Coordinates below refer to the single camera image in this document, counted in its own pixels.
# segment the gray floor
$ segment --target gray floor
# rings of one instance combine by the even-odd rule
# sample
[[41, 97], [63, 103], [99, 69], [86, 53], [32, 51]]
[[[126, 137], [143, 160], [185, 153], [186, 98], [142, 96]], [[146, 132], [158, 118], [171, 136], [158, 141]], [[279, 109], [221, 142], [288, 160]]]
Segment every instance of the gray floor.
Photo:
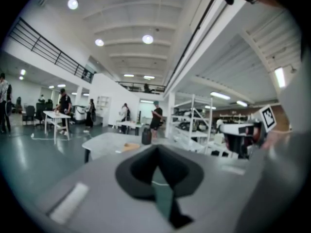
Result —
[[83, 142], [91, 136], [118, 132], [110, 127], [95, 126], [89, 135], [83, 133], [84, 129], [83, 125], [72, 125], [71, 140], [67, 141], [59, 134], [56, 145], [53, 131], [45, 136], [43, 127], [14, 126], [10, 136], [0, 134], [1, 170], [13, 192], [18, 197], [35, 201], [40, 194], [84, 164]]

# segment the black railing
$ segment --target black railing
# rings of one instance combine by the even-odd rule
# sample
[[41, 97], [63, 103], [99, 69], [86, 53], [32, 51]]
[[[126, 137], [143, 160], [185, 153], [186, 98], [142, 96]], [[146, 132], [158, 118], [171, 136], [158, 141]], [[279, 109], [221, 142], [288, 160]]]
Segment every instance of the black railing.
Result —
[[92, 82], [94, 73], [88, 71], [79, 63], [66, 55], [53, 43], [38, 33], [22, 18], [19, 18], [18, 22], [11, 30], [9, 36], [20, 44], [29, 48], [30, 51], [39, 54], [41, 57], [51, 61], [53, 64], [61, 67], [62, 69], [80, 77], [86, 82]]
[[165, 86], [148, 84], [148, 88], [145, 86], [145, 83], [132, 83], [132, 82], [117, 82], [119, 85], [122, 85], [124, 88], [133, 92], [146, 92], [153, 94], [161, 94], [165, 91]]

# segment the light fixture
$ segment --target light fixture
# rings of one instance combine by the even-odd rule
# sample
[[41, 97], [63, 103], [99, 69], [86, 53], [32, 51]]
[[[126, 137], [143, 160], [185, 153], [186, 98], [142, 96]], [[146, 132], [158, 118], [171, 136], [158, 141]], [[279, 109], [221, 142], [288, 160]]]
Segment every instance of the light fixture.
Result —
[[239, 104], [240, 106], [243, 106], [243, 107], [247, 107], [247, 103], [242, 102], [242, 101], [237, 101], [237, 104]]
[[151, 35], [144, 35], [142, 41], [146, 44], [151, 44], [154, 41], [154, 38]]
[[274, 73], [276, 74], [276, 79], [278, 82], [278, 86], [280, 88], [285, 86], [285, 78], [284, 78], [284, 71], [282, 67], [279, 67], [278, 69], [274, 70]]
[[[210, 109], [210, 106], [205, 106], [206, 109]], [[212, 110], [216, 110], [216, 107], [212, 107]]]
[[224, 94], [221, 94], [221, 93], [218, 93], [218, 92], [211, 92], [210, 93], [212, 96], [214, 96], [214, 97], [218, 97], [218, 98], [221, 98], [221, 99], [225, 99], [225, 100], [229, 100], [230, 99], [230, 97], [229, 96], [226, 96], [226, 95], [224, 95]]
[[79, 6], [79, 3], [77, 0], [69, 0], [68, 3], [68, 8], [71, 9], [71, 10], [75, 10], [76, 8], [78, 8]]
[[148, 100], [140, 100], [140, 102], [142, 102], [142, 103], [153, 103], [152, 101], [148, 101]]
[[95, 44], [96, 44], [97, 46], [99, 46], [99, 47], [102, 47], [102, 46], [104, 45], [104, 41], [103, 41], [102, 39], [97, 39], [97, 40], [95, 41]]

